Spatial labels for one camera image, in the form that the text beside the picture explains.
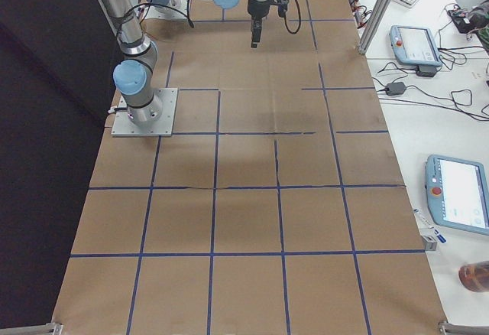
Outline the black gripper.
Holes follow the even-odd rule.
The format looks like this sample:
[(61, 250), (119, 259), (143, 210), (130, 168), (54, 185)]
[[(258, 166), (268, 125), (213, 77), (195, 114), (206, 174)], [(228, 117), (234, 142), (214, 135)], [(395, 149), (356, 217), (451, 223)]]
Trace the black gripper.
[(262, 21), (268, 15), (268, 2), (248, 1), (251, 16), (251, 48), (257, 48), (261, 41)]

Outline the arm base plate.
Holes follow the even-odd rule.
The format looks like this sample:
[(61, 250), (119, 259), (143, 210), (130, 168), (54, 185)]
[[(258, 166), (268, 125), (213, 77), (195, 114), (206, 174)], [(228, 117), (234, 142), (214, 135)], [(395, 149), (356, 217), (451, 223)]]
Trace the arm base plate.
[(120, 97), (121, 110), (115, 112), (112, 136), (170, 137), (173, 134), (178, 89), (153, 88), (153, 91), (152, 102), (140, 109), (127, 106), (124, 97)]
[(158, 11), (153, 6), (147, 9), (147, 15), (145, 18), (160, 19), (168, 21), (182, 21), (185, 20), (187, 14), (187, 2), (188, 0), (182, 0), (182, 4), (179, 8), (165, 8), (162, 11)]

